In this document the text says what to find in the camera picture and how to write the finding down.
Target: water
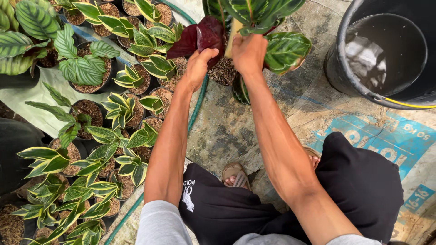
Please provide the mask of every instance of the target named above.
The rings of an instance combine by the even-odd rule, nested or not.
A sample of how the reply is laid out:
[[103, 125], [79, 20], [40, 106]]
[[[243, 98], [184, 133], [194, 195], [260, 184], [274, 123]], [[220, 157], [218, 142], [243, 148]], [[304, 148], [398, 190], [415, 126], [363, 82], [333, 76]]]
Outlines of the water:
[[395, 14], [376, 14], [347, 29], [347, 61], [361, 83], [380, 95], [395, 94], [421, 74], [427, 45], [419, 28]]

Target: garden hose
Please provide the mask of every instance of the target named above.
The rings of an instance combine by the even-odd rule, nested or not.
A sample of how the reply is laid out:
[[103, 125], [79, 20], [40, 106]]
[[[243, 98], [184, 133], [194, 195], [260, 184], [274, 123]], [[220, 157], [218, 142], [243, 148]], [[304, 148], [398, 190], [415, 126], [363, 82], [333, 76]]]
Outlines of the garden hose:
[[[187, 19], [191, 24], [195, 24], [195, 21], [189, 17], [183, 10], [178, 8], [172, 3], [169, 3], [166, 0], [159, 0], [158, 2], [162, 2], [170, 6], [174, 11], [176, 11], [178, 14], [183, 16], [185, 19]], [[188, 122], [188, 132], [191, 130], [192, 126], [194, 125], [195, 120], [197, 119], [198, 111], [200, 110], [201, 104], [203, 102], [204, 94], [206, 93], [206, 88], [208, 86], [208, 80], [209, 76], [206, 74], [206, 76], [203, 79], [203, 84], [201, 85], [200, 95], [197, 100], [197, 104], [195, 105], [194, 111], [192, 112], [191, 118]], [[119, 222], [119, 224], [115, 227], [111, 235], [108, 237], [104, 245], [109, 245], [109, 243], [113, 240], [115, 235], [118, 233], [118, 231], [121, 229], [121, 227], [124, 225], [124, 223], [129, 219], [129, 217], [132, 215], [132, 213], [138, 208], [139, 204], [144, 199], [144, 193], [141, 194], [141, 196], [138, 198], [138, 200], [133, 204], [133, 206], [129, 209], [129, 211], [126, 213], [126, 215], [123, 217], [123, 219]]]

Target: hand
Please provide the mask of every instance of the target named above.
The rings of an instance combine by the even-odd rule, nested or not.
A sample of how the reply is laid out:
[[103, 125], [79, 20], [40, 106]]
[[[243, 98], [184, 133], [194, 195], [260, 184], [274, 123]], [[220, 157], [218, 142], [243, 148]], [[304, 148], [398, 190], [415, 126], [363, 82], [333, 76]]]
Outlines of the hand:
[[192, 92], [197, 91], [203, 83], [204, 76], [208, 71], [208, 61], [219, 53], [217, 48], [206, 48], [201, 53], [197, 50], [188, 60], [187, 69], [183, 75]]
[[233, 37], [233, 63], [243, 77], [262, 73], [267, 45], [268, 41], [260, 34], [251, 34], [247, 37], [237, 34]]

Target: grey shirt sleeve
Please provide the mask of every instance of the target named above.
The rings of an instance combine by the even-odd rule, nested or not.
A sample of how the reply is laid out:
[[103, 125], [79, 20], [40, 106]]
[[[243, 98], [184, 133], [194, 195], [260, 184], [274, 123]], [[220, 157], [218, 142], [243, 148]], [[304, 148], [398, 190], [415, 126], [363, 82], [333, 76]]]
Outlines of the grey shirt sleeve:
[[[167, 201], [151, 201], [144, 205], [139, 222], [136, 245], [192, 245], [179, 210]], [[246, 234], [234, 245], [306, 245], [288, 235]], [[359, 235], [343, 235], [326, 245], [381, 245], [381, 242]]]

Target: logo print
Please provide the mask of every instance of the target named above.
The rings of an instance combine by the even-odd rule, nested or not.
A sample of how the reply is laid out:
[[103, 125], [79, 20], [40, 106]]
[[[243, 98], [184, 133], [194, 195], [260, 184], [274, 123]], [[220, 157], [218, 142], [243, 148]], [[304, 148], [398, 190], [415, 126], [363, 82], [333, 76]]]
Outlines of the logo print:
[[185, 186], [185, 188], [183, 190], [182, 202], [186, 204], [186, 208], [191, 212], [194, 212], [194, 204], [191, 201], [192, 187], [194, 186], [194, 184], [195, 180], [187, 180], [183, 182], [183, 186]]

